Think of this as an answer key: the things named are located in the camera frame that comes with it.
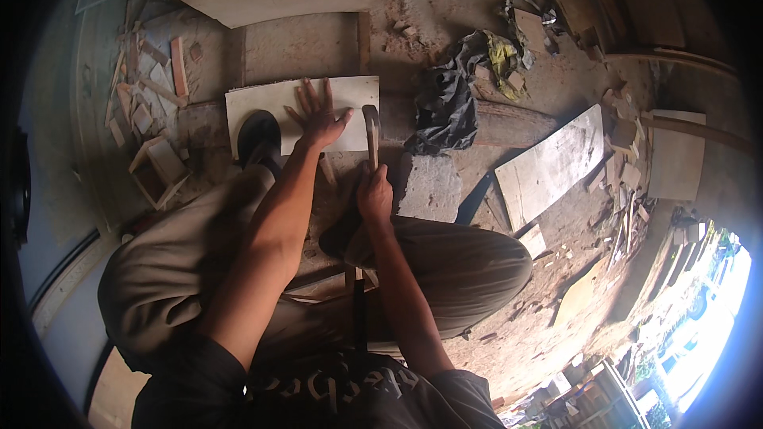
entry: left hand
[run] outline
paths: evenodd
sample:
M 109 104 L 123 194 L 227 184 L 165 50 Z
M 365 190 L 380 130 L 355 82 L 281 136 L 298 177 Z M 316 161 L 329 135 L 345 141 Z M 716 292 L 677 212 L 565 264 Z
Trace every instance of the left hand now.
M 302 87 L 297 88 L 297 97 L 307 119 L 300 116 L 290 106 L 284 106 L 284 108 L 291 119 L 304 129 L 300 141 L 304 140 L 307 146 L 315 146 L 322 150 L 339 139 L 349 119 L 352 118 L 354 110 L 349 108 L 341 118 L 334 117 L 333 97 L 328 78 L 323 79 L 323 103 L 318 99 L 318 93 L 315 92 L 308 78 L 304 78 L 302 84 Z

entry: leg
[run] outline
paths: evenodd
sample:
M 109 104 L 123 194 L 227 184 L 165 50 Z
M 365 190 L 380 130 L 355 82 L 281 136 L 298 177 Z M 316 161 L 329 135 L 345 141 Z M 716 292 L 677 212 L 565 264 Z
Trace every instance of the leg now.
M 443 339 L 462 334 L 503 308 L 529 280 L 532 261 L 527 249 L 516 239 L 465 225 L 417 218 L 393 217 L 392 223 Z M 374 267 L 364 227 L 352 237 L 345 260 L 357 267 Z M 391 342 L 395 341 L 379 297 L 377 291 L 366 293 L 368 347 L 375 352 L 394 348 Z M 346 320 L 351 305 L 349 299 L 343 300 L 319 305 L 325 305 L 334 318 Z

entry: foot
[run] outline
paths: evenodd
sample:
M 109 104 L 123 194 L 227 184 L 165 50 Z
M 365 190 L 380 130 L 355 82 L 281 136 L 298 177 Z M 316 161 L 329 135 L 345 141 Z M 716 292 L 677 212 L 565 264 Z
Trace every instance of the foot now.
M 242 169 L 252 164 L 262 164 L 278 177 L 281 168 L 275 159 L 281 155 L 281 129 L 270 112 L 255 111 L 243 122 L 237 147 Z

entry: wooden stick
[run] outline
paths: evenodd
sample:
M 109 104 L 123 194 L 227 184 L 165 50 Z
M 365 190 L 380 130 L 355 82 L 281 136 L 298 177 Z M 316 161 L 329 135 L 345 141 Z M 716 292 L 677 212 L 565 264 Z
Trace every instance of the wooden stick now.
M 187 106 L 188 101 L 185 98 L 178 97 L 175 93 L 167 90 L 165 87 L 158 84 L 156 81 L 152 81 L 144 76 L 140 76 L 139 80 L 141 83 L 146 85 L 150 90 L 157 92 L 157 94 L 159 94 L 160 96 L 174 103 L 178 108 L 185 108 Z

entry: person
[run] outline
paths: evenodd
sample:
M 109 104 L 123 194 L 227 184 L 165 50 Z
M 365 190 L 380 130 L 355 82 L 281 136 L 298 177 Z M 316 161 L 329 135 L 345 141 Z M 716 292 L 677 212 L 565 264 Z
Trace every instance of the person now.
M 377 271 L 365 294 L 368 351 L 352 347 L 351 296 L 281 298 L 300 263 L 319 154 L 352 116 L 335 118 L 323 84 L 322 102 L 307 79 L 298 90 L 304 134 L 282 169 L 262 152 L 280 148 L 274 119 L 256 113 L 240 134 L 242 174 L 110 259 L 99 286 L 107 332 L 132 370 L 152 374 L 132 427 L 503 426 L 488 381 L 455 369 L 441 339 L 468 333 L 529 280 L 515 239 L 393 216 L 387 167 L 366 166 L 362 224 L 327 252 Z

